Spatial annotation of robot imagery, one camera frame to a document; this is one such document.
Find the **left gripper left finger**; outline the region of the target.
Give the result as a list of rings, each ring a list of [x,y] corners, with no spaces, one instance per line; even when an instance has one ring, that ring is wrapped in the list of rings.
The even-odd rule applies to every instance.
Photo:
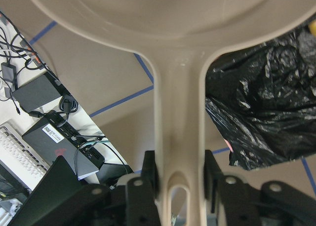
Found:
[[[128,226],[160,225],[155,204],[158,195],[158,170],[154,151],[145,152],[141,175],[127,182],[125,194]]]

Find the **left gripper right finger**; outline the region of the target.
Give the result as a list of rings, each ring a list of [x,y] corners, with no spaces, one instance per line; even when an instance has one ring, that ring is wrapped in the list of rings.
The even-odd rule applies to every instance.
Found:
[[[213,226],[261,225],[249,187],[240,178],[224,174],[210,150],[205,151],[203,176],[206,211]]]

